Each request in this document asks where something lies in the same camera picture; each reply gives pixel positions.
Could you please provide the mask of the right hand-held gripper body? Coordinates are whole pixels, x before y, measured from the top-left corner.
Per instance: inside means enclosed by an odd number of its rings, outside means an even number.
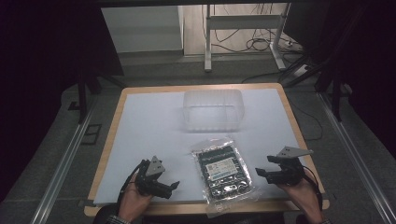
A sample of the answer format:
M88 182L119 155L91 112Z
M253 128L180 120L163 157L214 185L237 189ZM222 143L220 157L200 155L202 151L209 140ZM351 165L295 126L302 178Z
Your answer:
M280 171L274 177L275 184L295 186L304 176L304 168L300 157L311 155L310 149L298 147L284 147L276 156L281 159L278 163Z

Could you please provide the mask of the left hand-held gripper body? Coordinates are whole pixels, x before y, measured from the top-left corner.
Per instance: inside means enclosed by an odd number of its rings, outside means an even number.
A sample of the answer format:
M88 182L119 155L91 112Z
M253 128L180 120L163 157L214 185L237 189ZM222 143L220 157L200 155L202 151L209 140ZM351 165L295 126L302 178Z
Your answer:
M138 173L134 180L135 185L141 195L153 195L157 197L157 192L161 189L171 190L158 181L158 178L164 173L165 168L162 162L153 156L151 160L142 160L139 164Z

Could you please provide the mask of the person's left hand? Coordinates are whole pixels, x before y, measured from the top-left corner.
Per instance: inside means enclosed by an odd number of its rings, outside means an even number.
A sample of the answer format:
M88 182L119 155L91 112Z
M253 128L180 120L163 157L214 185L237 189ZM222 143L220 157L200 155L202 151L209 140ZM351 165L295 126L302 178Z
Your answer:
M135 175L129 181L120 201L118 217L129 223L137 220L148 208L152 195L141 195L134 183Z

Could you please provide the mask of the person's right hand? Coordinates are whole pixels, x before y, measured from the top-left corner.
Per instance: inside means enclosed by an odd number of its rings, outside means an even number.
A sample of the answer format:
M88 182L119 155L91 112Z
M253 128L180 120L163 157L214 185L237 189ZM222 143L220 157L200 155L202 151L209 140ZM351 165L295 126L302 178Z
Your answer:
M309 224L321 224L325 220L319 208L316 192L308 181L303 179L295 186L278 187L289 195L291 201L304 213Z

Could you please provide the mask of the clear plastic bag with dark contents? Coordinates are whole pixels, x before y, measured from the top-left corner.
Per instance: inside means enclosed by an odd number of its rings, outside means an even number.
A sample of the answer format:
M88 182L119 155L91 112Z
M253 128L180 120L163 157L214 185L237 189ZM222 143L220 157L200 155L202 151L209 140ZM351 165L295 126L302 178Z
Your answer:
M248 167L232 138L205 140L194 145L191 154L203 183L205 211L209 218L258 201L259 189L253 185Z

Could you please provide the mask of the white table mat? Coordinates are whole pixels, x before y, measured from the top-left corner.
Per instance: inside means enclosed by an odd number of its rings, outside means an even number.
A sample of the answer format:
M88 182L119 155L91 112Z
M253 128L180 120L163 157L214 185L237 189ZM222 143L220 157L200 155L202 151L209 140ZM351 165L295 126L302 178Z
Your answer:
M201 201L204 198L203 183L191 149L209 139L232 138L251 173L256 168L275 170L276 165L268 162L267 156L277 154L283 147L299 145L280 93L275 88L240 91L245 115L239 128L213 133L186 129L183 115L185 91L128 95L122 104L95 203L114 203L127 176L143 159L153 156L162 160L165 167L161 182L180 181L172 201Z

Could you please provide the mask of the clear plastic storage box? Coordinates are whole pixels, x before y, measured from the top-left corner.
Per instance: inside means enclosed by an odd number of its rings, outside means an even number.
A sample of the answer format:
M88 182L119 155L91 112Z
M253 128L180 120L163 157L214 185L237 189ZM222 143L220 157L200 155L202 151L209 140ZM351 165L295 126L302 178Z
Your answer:
M245 115L240 90L186 91L183 115L188 131L199 133L236 131Z

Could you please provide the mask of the black metal stand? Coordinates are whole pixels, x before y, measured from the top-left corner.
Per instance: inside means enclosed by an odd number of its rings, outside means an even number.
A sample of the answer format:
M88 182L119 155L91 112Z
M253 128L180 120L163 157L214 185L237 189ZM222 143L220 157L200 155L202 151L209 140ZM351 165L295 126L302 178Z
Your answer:
M340 116L340 98L341 98L341 79L336 69L336 57L330 56L324 62L314 66L301 76L292 81L283 84L284 88L291 88L302 81L320 73L316 84L314 85L317 92L325 92L329 86L332 86L331 111L337 121L341 121Z
M80 71L78 73L79 124L84 121L88 114L86 88L89 89L91 94L99 94L102 91L102 86L98 80L99 77L104 78L121 89L125 89L127 87L125 83L117 80L113 76L100 72L99 70Z

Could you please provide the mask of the white power strip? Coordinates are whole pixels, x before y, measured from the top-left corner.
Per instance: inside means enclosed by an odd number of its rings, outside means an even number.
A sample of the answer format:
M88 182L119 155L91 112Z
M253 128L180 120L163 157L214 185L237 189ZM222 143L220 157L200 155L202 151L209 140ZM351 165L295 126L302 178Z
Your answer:
M307 72L309 69L310 67L307 64L303 64L293 73L293 75L295 77L299 77L303 75L305 72Z

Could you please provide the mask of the pale cabinet panel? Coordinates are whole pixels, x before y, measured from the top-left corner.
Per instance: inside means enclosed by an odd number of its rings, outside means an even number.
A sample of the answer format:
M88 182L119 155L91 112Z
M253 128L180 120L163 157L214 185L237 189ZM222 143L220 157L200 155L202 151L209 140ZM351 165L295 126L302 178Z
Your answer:
M103 7L118 53L183 49L183 11L167 7Z

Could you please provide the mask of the aluminium floor rail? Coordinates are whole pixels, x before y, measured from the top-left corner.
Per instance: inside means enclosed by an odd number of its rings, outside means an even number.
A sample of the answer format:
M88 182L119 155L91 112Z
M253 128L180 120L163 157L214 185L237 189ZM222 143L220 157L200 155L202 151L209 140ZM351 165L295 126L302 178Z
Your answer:
M380 188L372 173L369 171L366 163L363 161L361 154L353 143L344 124L333 114L331 100L326 93L318 93L318 98L329 118L343 148L346 151L351 163L355 167L363 186L366 188L375 208L382 217L385 224L396 224L396 212L393 210L384 191Z
M55 204L56 198L58 197L65 178L69 172L71 164L77 154L78 147L81 143L84 133L86 132L89 122L91 121L92 113L96 107L96 104L96 100L92 100L89 103L87 115L77 126L77 129L75 130L74 135L68 144L66 151L63 154L29 224L46 224L50 216L50 212Z

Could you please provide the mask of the black floor hatch frame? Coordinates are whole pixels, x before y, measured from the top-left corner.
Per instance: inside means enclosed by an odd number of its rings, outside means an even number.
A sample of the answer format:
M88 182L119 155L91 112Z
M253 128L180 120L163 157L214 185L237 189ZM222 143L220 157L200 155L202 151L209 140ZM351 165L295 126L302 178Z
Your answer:
M89 124L83 138L81 140L81 144L83 146L93 146L97 143L97 140L100 135L100 131L102 129L101 124Z

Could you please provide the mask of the white metal desk frame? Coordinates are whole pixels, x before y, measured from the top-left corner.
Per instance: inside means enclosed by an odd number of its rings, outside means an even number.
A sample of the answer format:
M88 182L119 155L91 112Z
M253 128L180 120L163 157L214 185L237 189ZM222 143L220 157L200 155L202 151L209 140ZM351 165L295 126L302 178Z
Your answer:
M206 6L205 17L205 71L212 70L211 54L211 31L212 30L232 30L232 29L276 29L275 38L269 43L270 50L275 59L277 68L280 71L286 69L286 65L279 53L278 44L283 32L286 18L290 9L287 3L279 15L237 15L237 16L212 16L210 5Z

